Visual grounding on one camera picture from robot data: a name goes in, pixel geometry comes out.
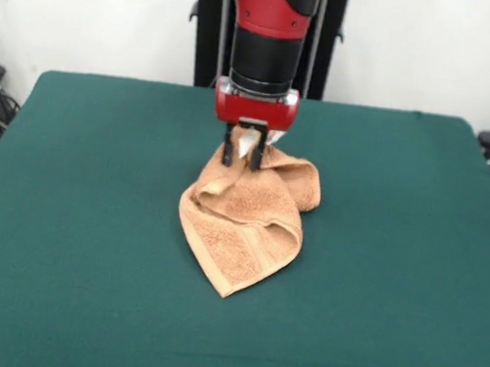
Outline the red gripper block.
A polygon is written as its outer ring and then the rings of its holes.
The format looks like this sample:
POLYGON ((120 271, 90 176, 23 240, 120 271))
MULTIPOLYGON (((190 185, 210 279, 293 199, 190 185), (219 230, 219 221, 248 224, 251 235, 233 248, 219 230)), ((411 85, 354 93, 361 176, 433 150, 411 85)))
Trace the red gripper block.
POLYGON ((231 166, 234 159, 235 124, 264 125, 266 128, 256 128, 260 137, 250 160, 250 169, 258 171, 267 146, 268 130, 285 132, 294 123, 301 101, 299 91, 291 89, 278 98, 258 97, 240 91, 228 77, 219 77, 215 91, 217 119, 228 123, 223 137, 222 165, 231 166))

